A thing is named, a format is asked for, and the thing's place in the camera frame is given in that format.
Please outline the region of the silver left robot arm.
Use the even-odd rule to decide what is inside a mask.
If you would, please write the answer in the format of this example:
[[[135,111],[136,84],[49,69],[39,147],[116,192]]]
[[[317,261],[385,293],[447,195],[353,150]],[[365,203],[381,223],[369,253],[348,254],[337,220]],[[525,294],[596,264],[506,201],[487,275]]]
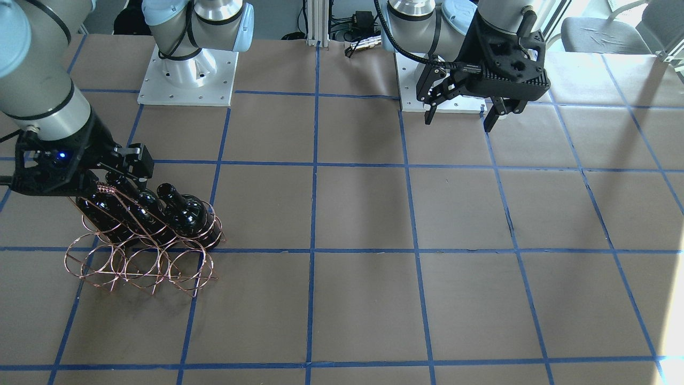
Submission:
[[[430,124],[454,98],[489,98],[490,132],[500,117],[520,114],[550,89],[546,41],[533,1],[376,1],[384,45],[423,66],[418,102]]]

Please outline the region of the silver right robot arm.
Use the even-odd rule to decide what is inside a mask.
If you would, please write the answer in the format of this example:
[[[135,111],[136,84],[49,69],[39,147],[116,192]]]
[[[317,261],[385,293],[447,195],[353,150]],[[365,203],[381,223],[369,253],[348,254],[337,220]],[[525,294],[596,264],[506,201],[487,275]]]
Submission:
[[[28,196],[88,196],[95,169],[140,188],[154,160],[141,143],[112,138],[59,63],[95,1],[2,1],[2,112],[14,132],[15,171],[2,185]],[[237,56],[250,48],[254,7],[243,1],[144,1],[156,40],[138,102],[229,106]]]

